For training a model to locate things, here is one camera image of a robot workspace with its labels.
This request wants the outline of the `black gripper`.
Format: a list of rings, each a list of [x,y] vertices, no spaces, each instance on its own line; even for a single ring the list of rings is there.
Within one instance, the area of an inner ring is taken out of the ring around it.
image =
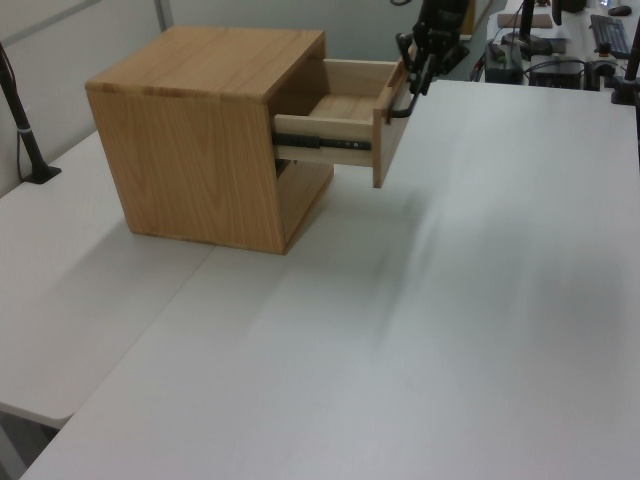
[[[450,73],[464,59],[458,30],[436,29],[419,22],[411,33],[398,33],[395,40],[407,79],[415,80],[415,95],[426,95],[435,73]]]

